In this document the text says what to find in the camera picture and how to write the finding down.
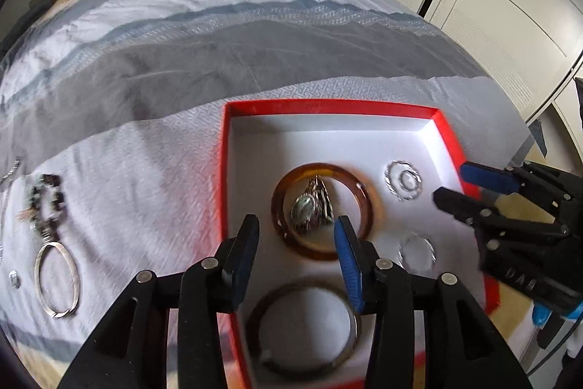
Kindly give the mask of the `striped duvet cover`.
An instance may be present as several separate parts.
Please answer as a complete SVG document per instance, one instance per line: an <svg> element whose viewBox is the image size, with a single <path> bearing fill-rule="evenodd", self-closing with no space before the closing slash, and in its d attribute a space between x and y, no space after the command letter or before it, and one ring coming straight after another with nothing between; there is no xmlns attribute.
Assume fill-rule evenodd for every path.
<svg viewBox="0 0 583 389"><path fill-rule="evenodd" d="M59 0L1 62L1 332L36 384L58 384L136 272L216 246L224 104L291 98L434 106L494 167L533 147L499 85L396 0ZM62 177L80 272L57 320L18 218L40 174Z"/></svg>

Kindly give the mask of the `silver metal bangle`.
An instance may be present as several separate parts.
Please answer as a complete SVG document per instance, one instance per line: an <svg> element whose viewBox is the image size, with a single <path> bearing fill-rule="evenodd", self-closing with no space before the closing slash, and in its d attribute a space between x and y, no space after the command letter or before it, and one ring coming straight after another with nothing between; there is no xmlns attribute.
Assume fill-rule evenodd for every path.
<svg viewBox="0 0 583 389"><path fill-rule="evenodd" d="M51 319L72 316L78 308L81 282L71 252L59 241L46 241L34 263L36 298Z"/></svg>

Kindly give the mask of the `dark brown bangle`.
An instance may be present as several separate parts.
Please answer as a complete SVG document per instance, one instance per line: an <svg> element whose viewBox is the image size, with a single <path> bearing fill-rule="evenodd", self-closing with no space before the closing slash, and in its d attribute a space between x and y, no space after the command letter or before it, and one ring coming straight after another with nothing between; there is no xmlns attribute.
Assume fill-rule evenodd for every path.
<svg viewBox="0 0 583 389"><path fill-rule="evenodd" d="M331 374L353 355L361 335L361 317L346 293L318 279L296 280L269 292L245 326L255 364L287 381Z"/></svg>

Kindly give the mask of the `silver pendant charm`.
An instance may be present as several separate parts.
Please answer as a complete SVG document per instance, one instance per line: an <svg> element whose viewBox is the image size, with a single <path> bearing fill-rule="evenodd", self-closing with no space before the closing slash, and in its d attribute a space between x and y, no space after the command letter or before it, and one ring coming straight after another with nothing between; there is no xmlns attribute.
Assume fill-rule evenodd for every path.
<svg viewBox="0 0 583 389"><path fill-rule="evenodd" d="M312 177L305 190L293 201L290 223L300 235L334 223L332 202L321 177Z"/></svg>

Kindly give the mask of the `amber resin bangle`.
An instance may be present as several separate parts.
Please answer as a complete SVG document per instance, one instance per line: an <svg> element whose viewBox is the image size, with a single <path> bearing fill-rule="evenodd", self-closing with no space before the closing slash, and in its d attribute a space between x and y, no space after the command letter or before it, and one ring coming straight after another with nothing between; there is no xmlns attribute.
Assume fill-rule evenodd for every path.
<svg viewBox="0 0 583 389"><path fill-rule="evenodd" d="M349 171L326 163L310 163L297 167L288 172L277 184L271 202L271 213L273 224L279 237L283 239L286 246L304 258L314 261L330 262L337 261L338 256L335 251L319 249L307 243L304 236L297 234L290 223L290 212L285 212L285 199L287 191L296 183L319 176L321 179L330 178L341 183L351 191L352 196L357 201L360 210L360 228L357 233L359 239L365 240L369 237L373 225L372 201L363 183Z"/></svg>

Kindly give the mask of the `red jewelry box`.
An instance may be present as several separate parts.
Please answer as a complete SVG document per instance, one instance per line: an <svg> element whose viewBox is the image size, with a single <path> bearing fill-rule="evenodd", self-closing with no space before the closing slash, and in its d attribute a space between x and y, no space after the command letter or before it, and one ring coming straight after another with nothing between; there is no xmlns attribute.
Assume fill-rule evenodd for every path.
<svg viewBox="0 0 583 389"><path fill-rule="evenodd" d="M486 312L500 303L498 283L477 267L472 232L432 201L448 187L471 197L458 170L465 160L444 115L428 106L355 100L255 100L232 102L223 113L219 162L221 234L234 236L243 218L257 216L259 247L243 303L229 319L240 388L359 388L372 344L373 321L361 317L362 335L353 355L331 374L287 381L259 367L248 353L245 326L257 303L276 288L318 279L346 293L338 260L314 261L293 252L273 224L271 202L279 181L310 163L341 167L364 184L372 201L367 240L379 254L418 276L458 276ZM335 215L346 215L355 231L360 210L351 191L323 178ZM335 251L331 225L304 236L308 244Z"/></svg>

